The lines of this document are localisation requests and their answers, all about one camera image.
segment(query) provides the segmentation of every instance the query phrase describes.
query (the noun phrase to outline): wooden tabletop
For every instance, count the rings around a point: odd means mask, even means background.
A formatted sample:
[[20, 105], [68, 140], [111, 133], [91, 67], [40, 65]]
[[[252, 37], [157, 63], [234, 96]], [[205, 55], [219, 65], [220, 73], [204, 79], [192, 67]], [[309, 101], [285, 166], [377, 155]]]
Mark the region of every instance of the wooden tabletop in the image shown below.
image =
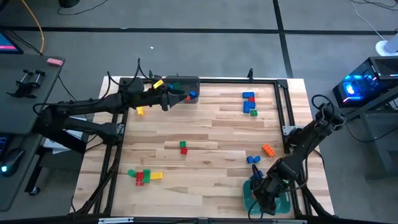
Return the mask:
[[[305, 126], [312, 117], [304, 81], [288, 79], [288, 83], [296, 125]], [[107, 86], [108, 79], [104, 78], [100, 96]], [[109, 93], [117, 89], [112, 84]], [[257, 117], [243, 113], [244, 91], [256, 94]], [[258, 167], [266, 172], [284, 155], [274, 87], [201, 83], [197, 104], [181, 103], [168, 112], [163, 112], [160, 106], [145, 107], [144, 113], [141, 118], [135, 110], [129, 112], [112, 216], [247, 217], [242, 186], [251, 175], [251, 165], [246, 163], [246, 157], [260, 155]], [[110, 122], [111, 117], [108, 113], [97, 113], [94, 122]], [[186, 156], [180, 153], [180, 141], [187, 142]], [[101, 139], [97, 138], [88, 147], [99, 142]], [[274, 148], [275, 157], [264, 154], [263, 144]], [[80, 208], [97, 187], [104, 152], [102, 145], [85, 154], [73, 200], [76, 208]], [[162, 180], [136, 187], [135, 179], [127, 175], [129, 169], [150, 169], [163, 172], [164, 176]], [[324, 208], [333, 213], [322, 160], [314, 153], [308, 159], [308, 169], [310, 190]], [[300, 208], [304, 212], [301, 195], [299, 191]], [[293, 218], [294, 214], [290, 209], [288, 214], [264, 217]]]

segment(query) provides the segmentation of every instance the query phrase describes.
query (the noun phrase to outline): computer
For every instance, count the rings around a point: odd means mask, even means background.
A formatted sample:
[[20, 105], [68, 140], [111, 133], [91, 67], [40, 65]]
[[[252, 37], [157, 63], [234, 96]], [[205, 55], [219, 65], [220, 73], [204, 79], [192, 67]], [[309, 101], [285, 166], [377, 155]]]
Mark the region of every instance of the computer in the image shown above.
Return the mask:
[[7, 34], [0, 31], [0, 54], [23, 54], [24, 51]]

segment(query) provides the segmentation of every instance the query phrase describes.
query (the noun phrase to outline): blue led light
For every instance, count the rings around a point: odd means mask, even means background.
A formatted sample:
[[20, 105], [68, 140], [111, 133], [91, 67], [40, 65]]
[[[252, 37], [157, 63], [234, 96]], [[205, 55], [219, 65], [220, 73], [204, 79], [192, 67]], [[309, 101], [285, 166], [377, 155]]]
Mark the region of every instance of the blue led light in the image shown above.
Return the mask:
[[352, 86], [351, 84], [346, 85], [346, 90], [347, 90], [347, 92], [348, 92], [349, 94], [354, 94], [354, 93], [355, 93], [355, 91], [354, 91], [354, 89], [353, 89], [353, 86]]

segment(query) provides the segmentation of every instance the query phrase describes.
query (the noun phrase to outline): computer tower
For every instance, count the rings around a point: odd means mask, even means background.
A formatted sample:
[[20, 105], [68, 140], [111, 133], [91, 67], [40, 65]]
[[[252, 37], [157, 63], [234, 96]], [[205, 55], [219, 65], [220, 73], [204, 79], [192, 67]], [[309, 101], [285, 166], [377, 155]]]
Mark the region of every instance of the computer tower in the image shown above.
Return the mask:
[[398, 57], [369, 57], [333, 88], [340, 108], [361, 107], [398, 85]]

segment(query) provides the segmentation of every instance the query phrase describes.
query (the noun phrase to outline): desk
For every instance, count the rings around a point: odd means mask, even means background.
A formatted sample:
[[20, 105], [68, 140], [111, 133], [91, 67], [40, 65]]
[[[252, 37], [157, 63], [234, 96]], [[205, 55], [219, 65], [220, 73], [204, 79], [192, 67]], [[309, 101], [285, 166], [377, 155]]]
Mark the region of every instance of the desk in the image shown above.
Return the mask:
[[[47, 101], [62, 69], [61, 67], [49, 65], [46, 62], [48, 58], [48, 56], [39, 55], [0, 54], [0, 77], [2, 78], [0, 84], [0, 103], [2, 104], [0, 118], [3, 119], [1, 121], [1, 129], [6, 133], [21, 133], [21, 126], [28, 129], [27, 134], [14, 135], [8, 147], [8, 149], [13, 149], [21, 146], [25, 153], [22, 155], [19, 168], [13, 176], [3, 177], [0, 175], [0, 211], [2, 212], [9, 210], [11, 207], [43, 138], [39, 134], [30, 133], [37, 119], [32, 110], [32, 105]], [[64, 61], [64, 59], [59, 57], [52, 58]], [[16, 91], [15, 81], [24, 76], [23, 69], [33, 72], [39, 69], [48, 73], [44, 79], [41, 79], [41, 87], [34, 91], [34, 94], [37, 95], [36, 99], [13, 98], [6, 94], [7, 91]], [[34, 82], [35, 78], [36, 74], [30, 79], [30, 82]]]
[[[296, 125], [306, 125], [312, 117], [304, 82], [290, 79], [288, 83]], [[105, 78], [100, 95], [107, 86]], [[111, 85], [110, 93], [116, 90], [117, 86]], [[274, 88], [267, 84], [201, 83], [200, 91], [199, 102], [194, 105], [178, 104], [168, 112], [159, 106], [145, 108], [143, 118], [130, 110], [112, 216], [247, 217], [241, 196], [243, 182], [251, 175], [246, 156], [261, 155], [258, 167], [267, 170], [284, 155]], [[258, 117], [243, 114], [244, 91], [256, 93]], [[94, 122], [109, 122], [111, 118], [111, 114], [98, 113]], [[187, 156], [180, 154], [179, 141], [187, 141]], [[88, 147], [99, 142], [97, 139]], [[263, 144], [274, 148], [275, 157], [264, 154]], [[97, 187], [104, 150], [102, 145], [84, 156], [73, 201], [77, 209]], [[310, 189], [333, 213], [321, 159], [313, 154], [308, 165]], [[136, 187], [135, 179], [127, 175], [129, 169], [163, 172], [164, 178]], [[298, 199], [304, 211], [300, 194]], [[294, 213], [291, 210], [288, 214], [264, 217], [292, 218]]]

